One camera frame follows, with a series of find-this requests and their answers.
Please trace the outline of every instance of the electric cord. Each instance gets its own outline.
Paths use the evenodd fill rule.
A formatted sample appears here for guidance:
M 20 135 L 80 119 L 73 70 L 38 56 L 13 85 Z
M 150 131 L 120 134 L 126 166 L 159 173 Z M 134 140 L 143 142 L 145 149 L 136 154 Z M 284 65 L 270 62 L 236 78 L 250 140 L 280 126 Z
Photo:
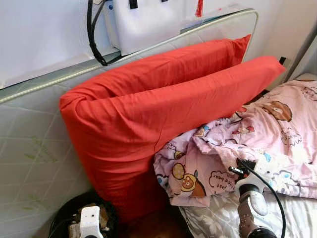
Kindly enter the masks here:
M 52 238 L 53 235 L 54 235 L 54 233 L 57 231 L 57 229 L 58 229 L 61 225 L 63 225 L 65 222 L 70 222 L 70 221 L 73 221 L 73 218 L 68 218 L 68 219 L 65 219 L 65 220 L 61 221 L 60 223 L 58 223 L 58 224 L 56 225 L 56 227 L 52 230 L 52 232 L 50 233 L 50 235 L 49 235 L 48 238 Z
M 97 49 L 97 45 L 95 43 L 95 26 L 96 26 L 98 16 L 100 15 L 100 12 L 101 12 L 105 2 L 106 2 L 106 0 L 102 1 L 101 5 L 96 13 L 96 16 L 93 20 L 93 23 L 92 23 L 93 0 L 88 0 L 88 8 L 87 8 L 87 33 L 88 33 L 89 46 L 90 46 L 96 60 L 99 63 L 101 63 L 103 66 L 107 66 L 108 64 Z
M 279 200 L 278 196 L 277 196 L 277 193 L 274 191 L 274 189 L 257 173 L 255 172 L 254 170 L 252 170 L 245 162 L 243 162 L 241 159 L 238 159 L 239 162 L 247 168 L 247 170 L 249 170 L 251 173 L 253 173 L 255 176 L 257 176 L 273 193 L 277 203 L 278 203 L 278 206 L 279 206 L 279 209 L 281 211 L 281 215 L 282 215 L 282 223 L 283 223 L 283 227 L 282 227 L 282 234 L 281 234 L 281 238 L 284 238 L 285 237 L 285 231 L 286 231 L 286 219 L 285 219 L 285 213 L 284 213 L 284 209 L 283 209 L 283 206 L 281 204 L 281 201 Z

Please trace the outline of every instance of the mattress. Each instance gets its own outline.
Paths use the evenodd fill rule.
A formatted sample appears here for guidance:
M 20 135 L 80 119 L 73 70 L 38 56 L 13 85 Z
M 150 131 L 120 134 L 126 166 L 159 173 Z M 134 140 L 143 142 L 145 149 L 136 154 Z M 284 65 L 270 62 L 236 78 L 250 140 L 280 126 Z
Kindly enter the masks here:
M 281 236 L 282 218 L 272 193 L 265 193 L 271 225 Z M 317 200 L 279 195 L 286 217 L 287 238 L 317 237 Z M 239 198 L 233 192 L 214 195 L 210 207 L 179 207 L 195 238 L 239 238 Z

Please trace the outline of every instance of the pillow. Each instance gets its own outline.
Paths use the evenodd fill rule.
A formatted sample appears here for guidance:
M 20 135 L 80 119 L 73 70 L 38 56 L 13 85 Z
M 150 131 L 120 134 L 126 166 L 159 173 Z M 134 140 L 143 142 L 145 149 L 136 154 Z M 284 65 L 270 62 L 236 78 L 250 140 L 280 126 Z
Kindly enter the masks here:
M 222 47 L 205 54 L 211 42 Z M 274 58 L 261 58 L 205 76 L 240 62 L 235 49 L 247 45 L 246 38 L 211 42 L 130 63 L 62 96 L 60 111 L 85 171 L 121 222 L 167 203 L 155 152 L 181 132 L 229 116 L 283 70 Z

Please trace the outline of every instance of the power cord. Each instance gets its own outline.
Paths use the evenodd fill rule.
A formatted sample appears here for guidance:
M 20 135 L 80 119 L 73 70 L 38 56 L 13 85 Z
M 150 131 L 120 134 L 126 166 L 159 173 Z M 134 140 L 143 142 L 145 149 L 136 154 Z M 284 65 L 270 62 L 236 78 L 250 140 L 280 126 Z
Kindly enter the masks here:
M 277 203 L 278 203 L 278 206 L 279 206 L 279 209 L 281 210 L 281 215 L 282 215 L 282 222 L 283 222 L 283 227 L 282 227 L 282 235 L 281 235 L 281 238 L 284 238 L 285 237 L 285 231 L 286 231 L 286 219 L 285 219 L 285 213 L 284 213 L 284 209 L 283 209 L 283 206 L 281 204 L 281 201 L 279 200 L 278 196 L 277 196 L 277 193 L 274 191 L 274 189 L 257 173 L 255 172 L 254 170 L 252 170 L 245 162 L 243 162 L 241 159 L 238 159 L 239 162 L 244 166 L 246 167 L 251 173 L 253 173 L 255 176 L 257 176 L 273 193 Z
M 92 14 L 93 14 L 93 0 L 88 0 L 88 8 L 87 8 L 87 33 L 88 33 L 88 40 L 89 40 L 89 46 L 94 54 L 94 57 L 96 60 L 101 63 L 103 66 L 107 66 L 111 63 L 114 63 L 118 61 L 119 59 L 123 58 L 123 56 L 119 55 L 109 62 L 106 62 L 104 57 L 100 54 L 100 52 L 97 49 L 97 45 L 95 42 L 95 27 L 96 27 L 96 22 L 98 20 L 98 17 L 101 13 L 101 10 L 103 9 L 103 6 L 106 1 L 109 0 L 103 0 L 99 6 L 99 9 L 94 17 L 94 20 L 92 21 Z

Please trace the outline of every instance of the pink blanket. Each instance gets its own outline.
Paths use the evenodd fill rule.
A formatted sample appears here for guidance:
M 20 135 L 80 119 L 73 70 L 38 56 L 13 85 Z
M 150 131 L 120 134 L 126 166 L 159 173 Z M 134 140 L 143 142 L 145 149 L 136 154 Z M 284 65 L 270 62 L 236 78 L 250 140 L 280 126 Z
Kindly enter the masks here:
M 285 83 L 229 119 L 180 135 L 156 153 L 154 169 L 172 205 L 204 207 L 234 190 L 227 169 L 236 158 L 265 160 L 277 192 L 317 198 L 317 82 Z

